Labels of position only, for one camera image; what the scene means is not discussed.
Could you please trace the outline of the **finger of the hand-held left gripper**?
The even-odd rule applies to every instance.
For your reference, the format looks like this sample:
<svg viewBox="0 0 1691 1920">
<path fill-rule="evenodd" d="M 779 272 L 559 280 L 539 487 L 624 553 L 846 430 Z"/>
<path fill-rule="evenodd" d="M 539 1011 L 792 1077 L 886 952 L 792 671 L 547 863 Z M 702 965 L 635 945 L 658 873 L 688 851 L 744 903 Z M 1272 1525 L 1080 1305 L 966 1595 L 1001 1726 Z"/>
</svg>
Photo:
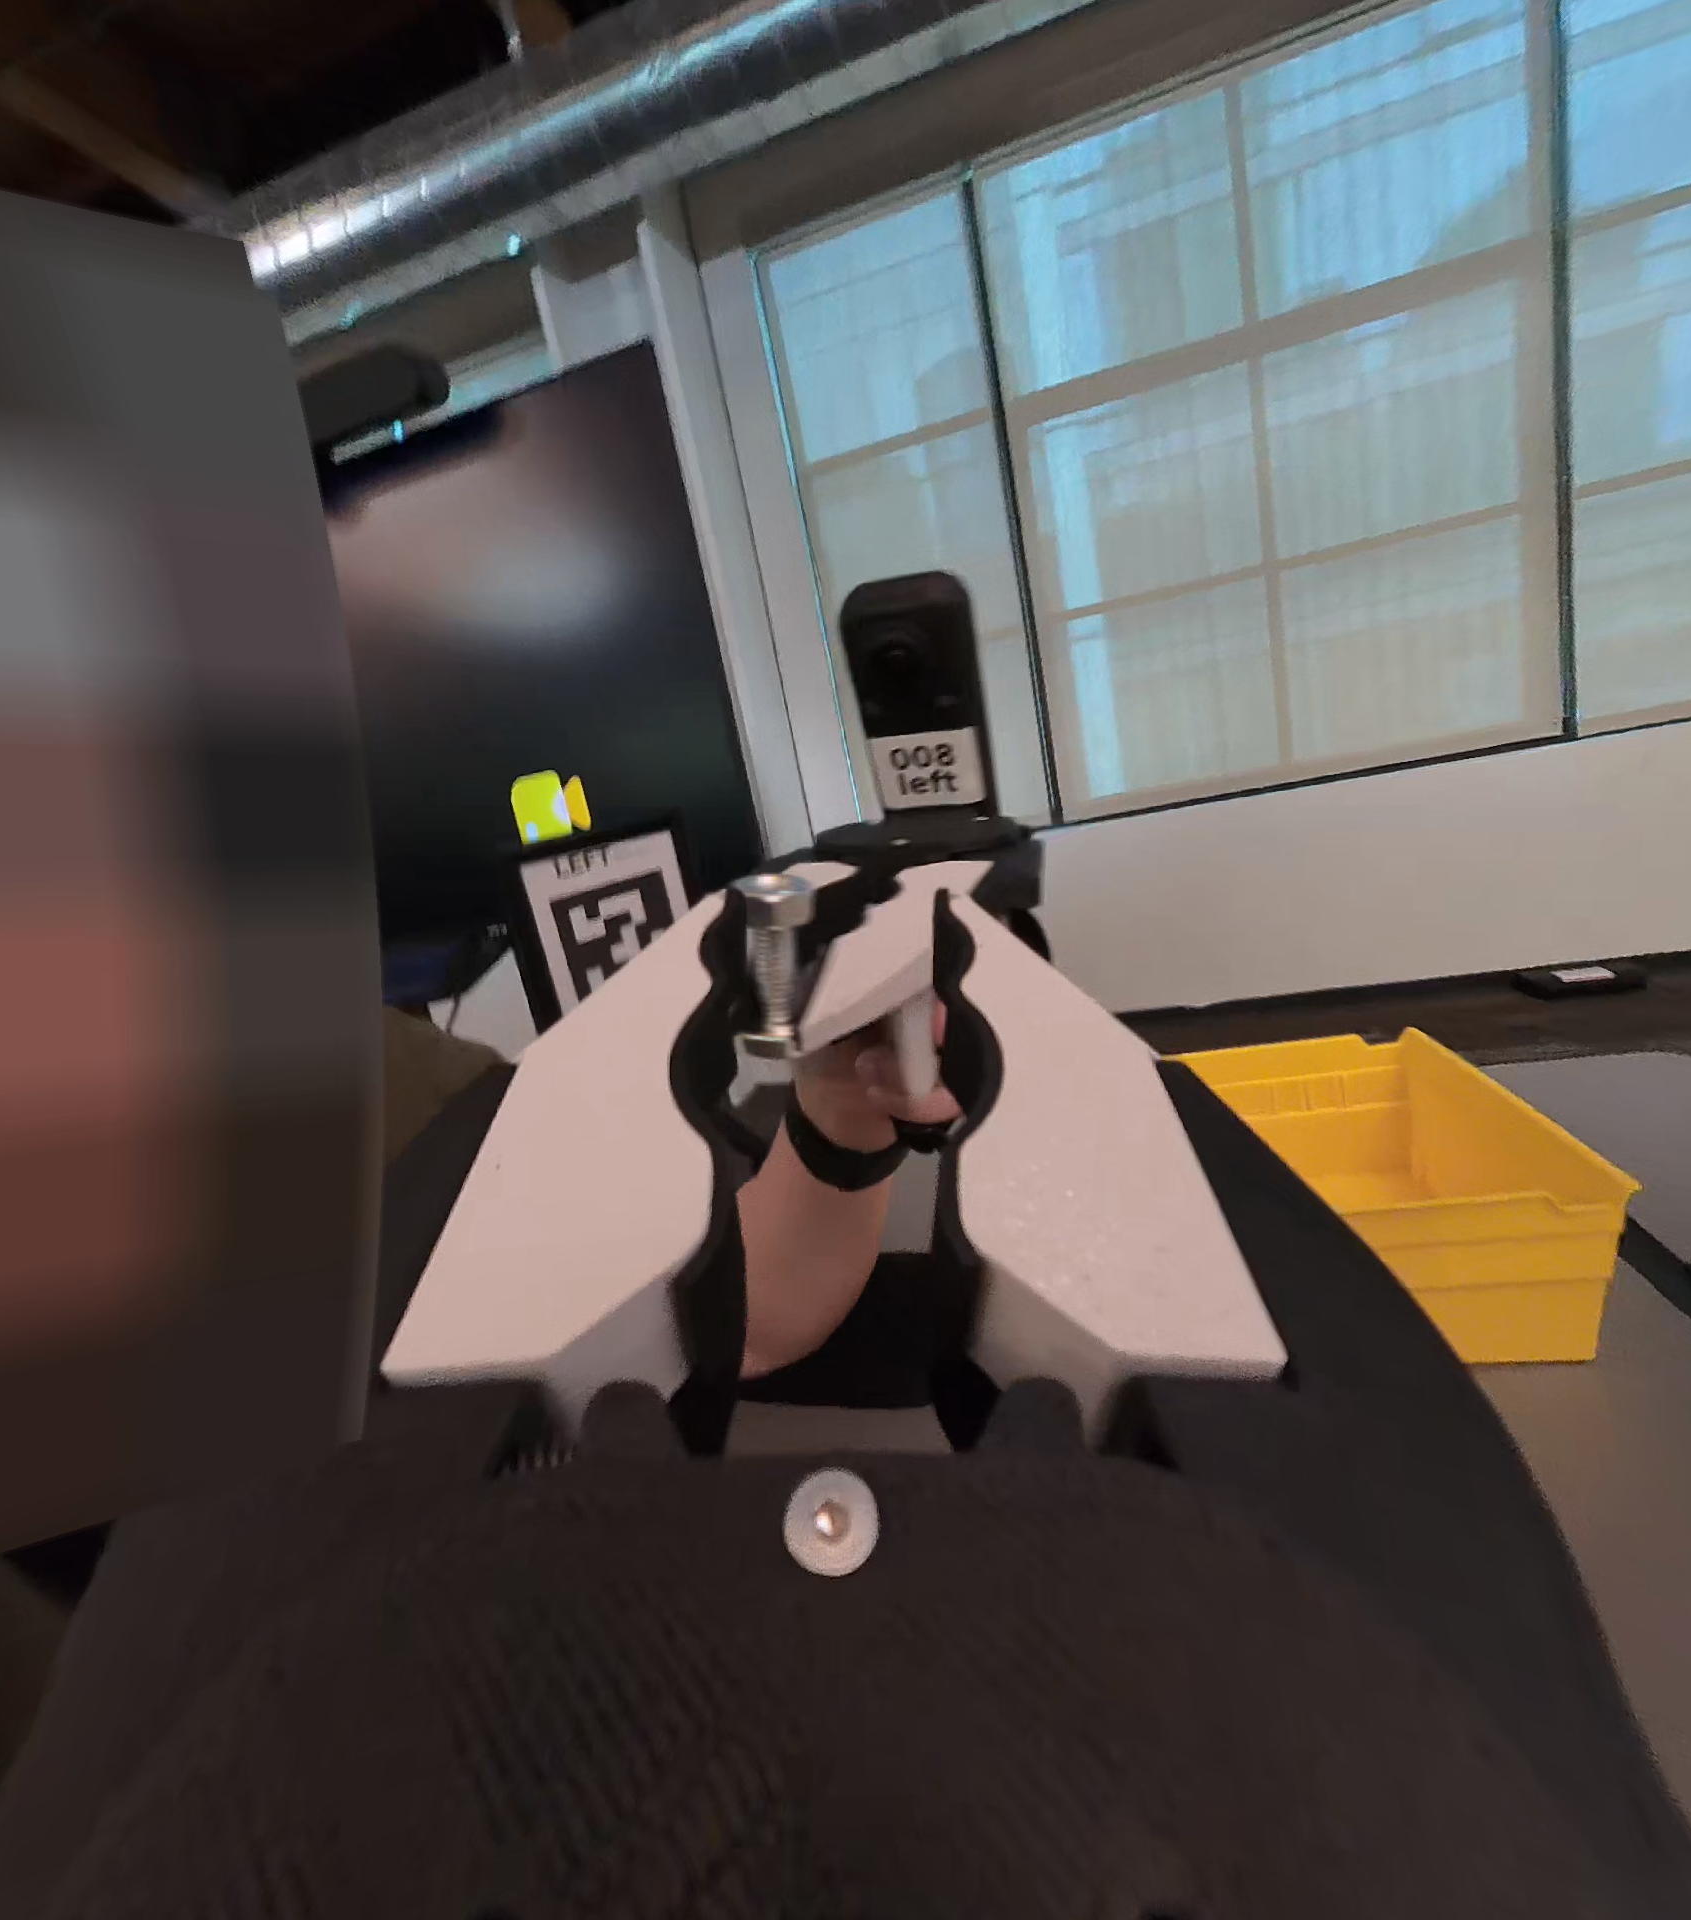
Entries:
<svg viewBox="0 0 1691 1920">
<path fill-rule="evenodd" d="M 783 899 L 770 906 L 770 933 L 788 940 L 903 940 L 917 910 L 903 906 L 899 852 L 816 852 L 781 870 Z"/>
<path fill-rule="evenodd" d="M 829 940 L 794 1026 L 799 1058 L 866 1026 L 888 1028 L 895 1058 L 933 1055 L 933 896 L 938 885 L 899 885 Z"/>
</svg>

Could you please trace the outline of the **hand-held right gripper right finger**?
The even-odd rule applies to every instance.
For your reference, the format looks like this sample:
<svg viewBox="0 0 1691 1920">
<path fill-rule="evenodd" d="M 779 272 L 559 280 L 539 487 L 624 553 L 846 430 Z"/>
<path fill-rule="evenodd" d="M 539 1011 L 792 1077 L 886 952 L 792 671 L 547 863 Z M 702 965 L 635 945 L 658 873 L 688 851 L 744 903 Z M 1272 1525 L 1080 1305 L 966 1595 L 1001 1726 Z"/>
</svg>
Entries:
<svg viewBox="0 0 1691 1920">
<path fill-rule="evenodd" d="M 1091 1439 L 1139 1379 L 1279 1381 L 1287 1347 L 1155 1052 L 975 899 L 933 899 L 932 960 L 960 1103 L 938 1239 L 973 1366 L 1060 1384 Z"/>
</svg>

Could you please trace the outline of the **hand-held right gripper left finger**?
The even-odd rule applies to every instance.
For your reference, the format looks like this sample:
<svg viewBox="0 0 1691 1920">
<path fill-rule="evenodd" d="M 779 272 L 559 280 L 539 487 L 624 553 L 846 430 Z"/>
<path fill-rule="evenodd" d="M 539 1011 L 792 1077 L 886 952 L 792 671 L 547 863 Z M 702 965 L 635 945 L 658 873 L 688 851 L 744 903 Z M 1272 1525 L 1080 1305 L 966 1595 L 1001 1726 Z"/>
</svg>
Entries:
<svg viewBox="0 0 1691 1920">
<path fill-rule="evenodd" d="M 381 1357 L 395 1388 L 721 1397 L 742 1353 L 742 906 L 702 899 L 521 1055 Z"/>
</svg>

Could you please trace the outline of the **steel hex bolt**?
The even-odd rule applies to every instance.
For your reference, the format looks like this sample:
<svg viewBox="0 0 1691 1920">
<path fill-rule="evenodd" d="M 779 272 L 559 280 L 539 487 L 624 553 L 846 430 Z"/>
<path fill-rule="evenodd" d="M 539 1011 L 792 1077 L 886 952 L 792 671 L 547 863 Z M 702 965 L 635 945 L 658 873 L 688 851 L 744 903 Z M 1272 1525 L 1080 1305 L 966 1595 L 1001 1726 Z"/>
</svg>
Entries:
<svg viewBox="0 0 1691 1920">
<path fill-rule="evenodd" d="M 799 940 L 744 926 L 744 960 L 753 1014 L 747 1028 L 739 1030 L 739 1045 L 753 1058 L 788 1065 L 799 1055 L 799 1008 L 805 995 Z"/>
</svg>

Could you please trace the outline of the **yellow plastic bin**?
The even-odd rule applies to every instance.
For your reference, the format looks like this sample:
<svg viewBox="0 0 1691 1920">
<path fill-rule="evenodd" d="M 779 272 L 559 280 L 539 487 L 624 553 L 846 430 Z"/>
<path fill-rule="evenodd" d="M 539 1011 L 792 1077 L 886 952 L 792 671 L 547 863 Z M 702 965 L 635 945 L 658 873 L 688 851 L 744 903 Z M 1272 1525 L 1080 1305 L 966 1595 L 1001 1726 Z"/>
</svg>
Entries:
<svg viewBox="0 0 1691 1920">
<path fill-rule="evenodd" d="M 1587 1364 L 1641 1185 L 1409 1026 L 1177 1052 L 1471 1366 Z"/>
</svg>

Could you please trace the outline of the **person's left forearm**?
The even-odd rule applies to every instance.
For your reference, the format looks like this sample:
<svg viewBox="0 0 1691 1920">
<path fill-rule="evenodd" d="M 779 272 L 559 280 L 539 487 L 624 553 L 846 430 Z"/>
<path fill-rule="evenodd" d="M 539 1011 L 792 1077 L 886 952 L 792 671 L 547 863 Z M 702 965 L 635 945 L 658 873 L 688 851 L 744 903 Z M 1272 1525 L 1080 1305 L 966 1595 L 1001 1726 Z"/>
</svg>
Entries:
<svg viewBox="0 0 1691 1920">
<path fill-rule="evenodd" d="M 829 1188 L 798 1157 L 768 1157 L 739 1188 L 742 1379 L 794 1366 L 829 1342 L 862 1296 L 886 1215 L 888 1183 Z"/>
</svg>

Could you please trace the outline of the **person's left hand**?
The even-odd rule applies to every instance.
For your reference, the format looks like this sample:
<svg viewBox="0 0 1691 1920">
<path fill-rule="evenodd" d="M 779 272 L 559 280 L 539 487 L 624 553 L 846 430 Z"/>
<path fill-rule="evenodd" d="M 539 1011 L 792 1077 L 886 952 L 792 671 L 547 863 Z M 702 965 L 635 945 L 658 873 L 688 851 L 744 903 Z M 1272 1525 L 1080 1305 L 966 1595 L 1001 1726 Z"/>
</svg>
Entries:
<svg viewBox="0 0 1691 1920">
<path fill-rule="evenodd" d="M 880 1154 L 899 1143 L 901 1129 L 946 1129 L 961 1115 L 942 1081 L 907 1091 L 886 1026 L 862 1026 L 805 1055 L 792 1091 L 816 1133 L 854 1154 Z"/>
</svg>

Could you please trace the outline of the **black wristband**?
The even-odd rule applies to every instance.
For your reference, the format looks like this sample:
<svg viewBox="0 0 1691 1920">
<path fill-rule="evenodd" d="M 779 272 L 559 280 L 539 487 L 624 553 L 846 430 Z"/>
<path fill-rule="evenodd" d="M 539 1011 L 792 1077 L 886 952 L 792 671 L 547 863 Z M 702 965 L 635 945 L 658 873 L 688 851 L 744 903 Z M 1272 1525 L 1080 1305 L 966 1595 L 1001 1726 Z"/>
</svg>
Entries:
<svg viewBox="0 0 1691 1920">
<path fill-rule="evenodd" d="M 787 1109 L 781 1133 L 805 1174 L 836 1192 L 866 1192 L 895 1176 L 910 1157 L 910 1143 L 892 1139 L 883 1148 L 851 1148 L 827 1139 L 803 1109 Z"/>
</svg>

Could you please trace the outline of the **black framed marker sign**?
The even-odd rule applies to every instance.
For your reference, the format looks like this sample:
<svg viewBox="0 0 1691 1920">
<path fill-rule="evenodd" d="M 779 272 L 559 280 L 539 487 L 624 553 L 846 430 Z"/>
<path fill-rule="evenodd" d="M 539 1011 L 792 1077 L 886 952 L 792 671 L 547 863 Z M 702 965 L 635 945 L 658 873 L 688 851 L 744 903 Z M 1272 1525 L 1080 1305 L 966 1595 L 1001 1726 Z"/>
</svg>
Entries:
<svg viewBox="0 0 1691 1920">
<path fill-rule="evenodd" d="M 635 963 L 692 899 L 677 815 L 525 844 L 502 873 L 506 940 L 536 1034 Z"/>
</svg>

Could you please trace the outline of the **large grid window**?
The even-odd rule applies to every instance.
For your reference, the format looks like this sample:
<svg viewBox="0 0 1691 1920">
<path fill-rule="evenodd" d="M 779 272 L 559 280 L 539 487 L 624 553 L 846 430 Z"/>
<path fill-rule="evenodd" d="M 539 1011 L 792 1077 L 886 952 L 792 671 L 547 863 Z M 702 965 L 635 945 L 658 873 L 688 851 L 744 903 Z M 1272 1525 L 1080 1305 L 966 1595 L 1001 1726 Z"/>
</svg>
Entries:
<svg viewBox="0 0 1691 1920">
<path fill-rule="evenodd" d="M 1367 2 L 747 255 L 812 602 L 1083 822 L 1691 719 L 1691 2 Z"/>
</svg>

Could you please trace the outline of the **large dark display screen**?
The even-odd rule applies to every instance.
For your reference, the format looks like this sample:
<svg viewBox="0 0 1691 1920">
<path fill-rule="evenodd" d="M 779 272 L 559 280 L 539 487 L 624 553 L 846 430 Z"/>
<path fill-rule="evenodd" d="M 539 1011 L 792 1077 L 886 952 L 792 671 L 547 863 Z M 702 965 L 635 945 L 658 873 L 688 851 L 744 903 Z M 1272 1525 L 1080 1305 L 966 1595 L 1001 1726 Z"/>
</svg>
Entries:
<svg viewBox="0 0 1691 1920">
<path fill-rule="evenodd" d="M 673 822 L 688 877 L 761 852 L 654 349 L 335 464 L 387 945 L 506 914 L 510 790 L 557 771 L 598 831 Z"/>
</svg>

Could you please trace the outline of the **silver ventilation duct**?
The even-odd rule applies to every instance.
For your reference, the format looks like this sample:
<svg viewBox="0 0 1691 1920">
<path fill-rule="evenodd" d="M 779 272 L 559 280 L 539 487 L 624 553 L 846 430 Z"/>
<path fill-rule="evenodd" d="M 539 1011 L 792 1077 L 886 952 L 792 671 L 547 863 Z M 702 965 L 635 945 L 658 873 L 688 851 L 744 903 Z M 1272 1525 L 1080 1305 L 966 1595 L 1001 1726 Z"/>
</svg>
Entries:
<svg viewBox="0 0 1691 1920">
<path fill-rule="evenodd" d="M 629 2 L 200 227 L 321 334 L 747 157 L 1080 2 Z"/>
</svg>

